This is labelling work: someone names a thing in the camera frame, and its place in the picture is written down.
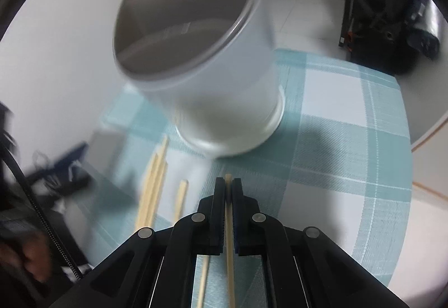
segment checkered tablecloth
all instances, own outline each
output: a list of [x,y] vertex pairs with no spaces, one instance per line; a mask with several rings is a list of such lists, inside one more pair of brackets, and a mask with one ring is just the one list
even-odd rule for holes
[[[289,227],[319,227],[388,284],[411,199],[412,160],[400,88],[395,78],[346,61],[290,50],[277,50],[276,57],[286,95],[283,120],[268,141],[238,157],[210,160],[197,154],[159,110],[125,87],[86,159],[96,187],[75,201],[91,227],[82,248],[93,265],[132,234],[144,169],[167,134],[168,172],[156,230],[172,225],[180,180],[190,182],[187,215],[213,193],[217,176],[231,173],[242,179],[245,194],[258,200],[262,212]],[[237,306],[263,307],[260,259],[236,259]],[[225,266],[224,255],[212,257],[206,307],[227,306]]]

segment brown line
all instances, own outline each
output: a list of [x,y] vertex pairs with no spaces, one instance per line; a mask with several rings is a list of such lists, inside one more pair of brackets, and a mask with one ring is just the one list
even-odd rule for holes
[[439,130],[442,127],[444,127],[447,122],[448,122],[448,118],[446,118],[438,127],[435,128],[435,130],[431,134],[428,135],[428,137],[425,140],[423,140],[420,144],[415,146],[411,151],[414,152],[415,150],[417,150],[421,146],[425,145],[426,142],[429,141],[429,139],[431,139],[435,134],[437,134],[439,132]]
[[432,195],[434,195],[434,196],[436,196],[436,197],[438,197],[438,198],[441,198],[441,199],[443,199],[444,201],[448,202],[448,196],[444,195],[443,193],[437,192],[437,191],[435,191],[434,189],[431,189],[431,188],[427,187],[426,185],[421,184],[421,183],[419,183],[419,182],[412,182],[412,184],[413,184],[414,186],[416,186],[416,187],[418,187],[418,188],[421,188],[421,189],[423,189],[424,191],[426,191],[426,192],[428,192],[428,193],[430,193],[430,194],[432,194]]

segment silver screw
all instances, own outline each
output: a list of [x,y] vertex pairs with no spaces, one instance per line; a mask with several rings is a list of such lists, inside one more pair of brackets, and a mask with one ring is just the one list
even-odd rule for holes
[[193,222],[202,222],[205,220],[205,215],[203,213],[195,213],[191,216]]
[[309,227],[306,229],[306,235],[312,239],[316,239],[320,235],[320,231],[315,227]]
[[252,219],[255,222],[265,222],[266,221],[266,216],[262,213],[256,213],[252,216]]
[[138,230],[138,236],[141,239],[147,239],[152,235],[152,230],[149,227],[144,227]]

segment black cable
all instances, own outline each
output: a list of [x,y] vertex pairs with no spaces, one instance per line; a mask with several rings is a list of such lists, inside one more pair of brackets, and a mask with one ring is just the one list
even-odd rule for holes
[[14,177],[16,178],[19,185],[22,187],[23,192],[26,195],[26,198],[31,203],[31,206],[34,208],[34,211],[36,211],[37,217],[39,218],[40,222],[42,223],[46,233],[48,236],[50,236],[51,241],[55,245],[56,249],[59,251],[65,262],[67,263],[67,266],[73,271],[73,274],[78,280],[82,279],[82,274],[79,271],[75,261],[70,256],[70,253],[67,251],[66,247],[62,243],[61,239],[59,238],[57,232],[54,230],[54,228],[51,226],[50,222],[48,221],[47,217],[45,216],[42,208],[40,207],[39,203],[36,200],[36,196],[34,195],[30,185],[28,184],[26,177],[23,175],[22,171],[20,170],[19,165],[14,160],[13,155],[8,150],[8,148],[3,144],[3,142],[0,141],[0,146],[2,149],[2,158],[6,164],[6,166],[10,169],[10,171],[13,173]]

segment white wall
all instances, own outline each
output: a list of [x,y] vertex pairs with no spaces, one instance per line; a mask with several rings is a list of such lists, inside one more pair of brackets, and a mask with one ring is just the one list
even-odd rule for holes
[[88,140],[124,83],[114,63],[121,0],[26,0],[0,42],[0,100],[21,166]]
[[421,56],[413,72],[397,77],[412,143],[430,132],[448,111],[448,27],[444,23],[446,35],[439,58],[431,61]]

